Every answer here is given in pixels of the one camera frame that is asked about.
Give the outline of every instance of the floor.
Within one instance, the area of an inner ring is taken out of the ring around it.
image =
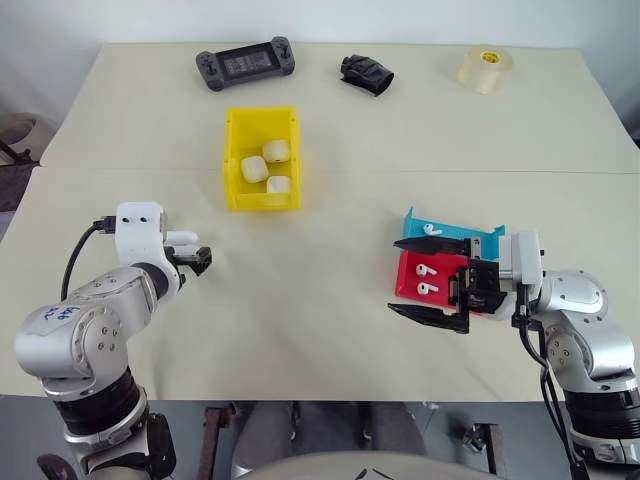
[[[178,464],[176,480],[196,477],[202,441],[202,414],[223,402],[152,401],[151,411],[167,416]],[[513,480],[569,480],[561,445],[552,431],[542,403],[440,403],[408,404],[431,458],[456,462],[487,471],[484,453],[463,446],[452,433],[459,425],[497,423],[504,436],[507,478]],[[0,464],[3,478],[44,479],[35,459],[54,453],[72,463],[62,440],[62,421],[45,398],[0,396]],[[233,446],[239,429],[222,430],[214,480],[227,480]],[[592,480],[624,479],[629,470],[592,471]]]

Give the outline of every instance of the handwritten label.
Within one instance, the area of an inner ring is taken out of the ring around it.
[[[52,317],[56,317],[58,320],[66,320],[77,310],[80,310],[80,307],[66,307],[64,310],[61,307],[51,307],[42,316],[45,320],[50,320]]]

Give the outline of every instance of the beige table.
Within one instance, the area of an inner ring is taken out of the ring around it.
[[[637,175],[305,169],[303,192],[299,211],[231,213],[219,171],[36,170],[0,248],[2,393],[41,394],[14,334],[57,300],[84,229],[131,200],[161,203],[170,228],[215,252],[129,342],[151,398],[539,400],[538,367],[508,322],[474,319],[458,335],[387,309],[410,205],[453,224],[537,228],[545,267],[596,275],[640,345]],[[115,264],[113,237],[92,238],[72,288]]]
[[[511,78],[483,96],[455,81],[466,47],[295,44],[291,76],[214,93],[195,56],[232,46],[106,45],[43,165],[218,168],[227,107],[296,105],[307,170],[638,171],[576,50],[510,49]],[[352,53],[395,72],[383,95],[339,80]]]

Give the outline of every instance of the yellow plastic box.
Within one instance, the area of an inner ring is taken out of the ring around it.
[[[288,140],[288,162],[267,163],[269,176],[287,175],[291,192],[267,193],[267,182],[247,183],[241,161],[262,155],[270,140]],[[224,146],[224,190],[229,210],[292,210],[300,208],[300,133],[294,107],[229,108]]]

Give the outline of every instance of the clear tape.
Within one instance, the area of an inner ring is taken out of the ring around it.
[[[513,68],[513,58],[504,48],[476,45],[467,52],[458,80],[477,93],[489,93],[500,88]]]

